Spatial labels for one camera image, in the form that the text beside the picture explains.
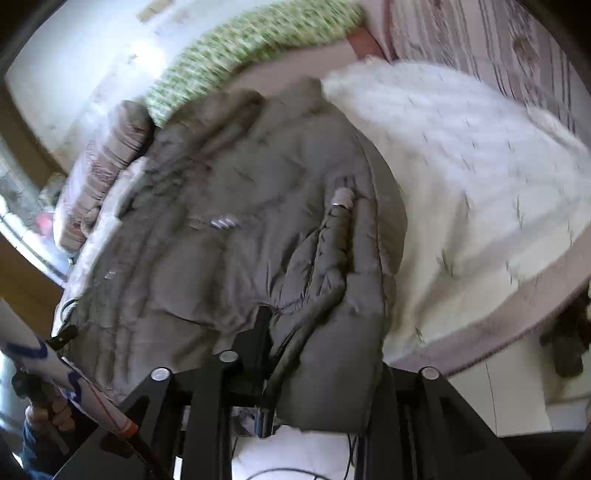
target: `striped pillow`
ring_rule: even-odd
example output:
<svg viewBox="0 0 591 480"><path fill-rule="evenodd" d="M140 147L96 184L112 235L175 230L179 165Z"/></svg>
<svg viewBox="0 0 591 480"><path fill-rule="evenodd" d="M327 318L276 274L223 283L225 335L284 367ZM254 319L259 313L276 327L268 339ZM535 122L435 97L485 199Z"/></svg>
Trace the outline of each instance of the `striped pillow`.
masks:
<svg viewBox="0 0 591 480"><path fill-rule="evenodd" d="M76 253L86 241L85 217L100 206L119 172L135 160L152 140L154 123L146 107L125 100L96 132L61 191L53 219L56 245Z"/></svg>

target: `person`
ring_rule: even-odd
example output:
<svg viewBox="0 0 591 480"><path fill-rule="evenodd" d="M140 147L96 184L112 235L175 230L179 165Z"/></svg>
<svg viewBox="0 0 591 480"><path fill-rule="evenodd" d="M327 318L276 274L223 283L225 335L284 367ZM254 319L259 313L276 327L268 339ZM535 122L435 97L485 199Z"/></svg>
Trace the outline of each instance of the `person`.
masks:
<svg viewBox="0 0 591 480"><path fill-rule="evenodd" d="M55 391L54 398L50 399L53 411L51 423L70 446L70 451L66 455L62 454L48 435L48 411L41 407L28 406L22 433L22 469L14 468L15 461L8 446L0 446L0 465L9 474L7 478L50 480L96 428L94 421L74 407L57 389Z"/></svg>

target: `white quilted blanket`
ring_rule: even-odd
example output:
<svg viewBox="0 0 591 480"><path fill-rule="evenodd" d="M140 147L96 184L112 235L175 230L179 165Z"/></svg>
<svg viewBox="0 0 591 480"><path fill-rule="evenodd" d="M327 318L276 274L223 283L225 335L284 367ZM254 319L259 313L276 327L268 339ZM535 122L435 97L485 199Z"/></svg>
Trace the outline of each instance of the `white quilted blanket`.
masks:
<svg viewBox="0 0 591 480"><path fill-rule="evenodd" d="M550 113L424 63L369 58L323 87L407 209L388 363L487 316L590 222L589 151Z"/></svg>

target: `bed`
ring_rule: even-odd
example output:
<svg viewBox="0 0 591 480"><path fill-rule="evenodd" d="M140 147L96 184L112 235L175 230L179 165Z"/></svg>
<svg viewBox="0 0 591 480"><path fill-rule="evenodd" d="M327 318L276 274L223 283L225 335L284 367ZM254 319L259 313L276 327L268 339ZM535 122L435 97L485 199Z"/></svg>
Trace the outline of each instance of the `bed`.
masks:
<svg viewBox="0 0 591 480"><path fill-rule="evenodd" d="M577 75L586 68L584 56L579 51L572 55L578 62L575 69L569 60L571 55L565 54L519 3L371 0L364 7L368 13L366 28L356 30L346 41L288 52L278 60L246 69L226 88L231 91L252 87L263 95L273 95L298 77L322 77L368 54L394 63L397 59L428 61L463 70L524 105L548 109L559 118L563 129L576 133L589 145L586 131L591 125L591 98ZM353 123L363 131L360 124ZM88 288L88 275L118 227L118 212L134 182L141 178L144 161L136 160L109 192L97 227L56 309L54 333L67 317L66 307ZM591 229L580 230L564 253L534 275L516 279L508 293L492 302L487 312L479 312L460 327L432 338L425 339L416 329L410 333L416 336L410 350L402 355L399 351L384 352L389 363L409 370L433 365L451 374L485 359L551 319L589 279ZM393 322L391 335L395 334Z"/></svg>

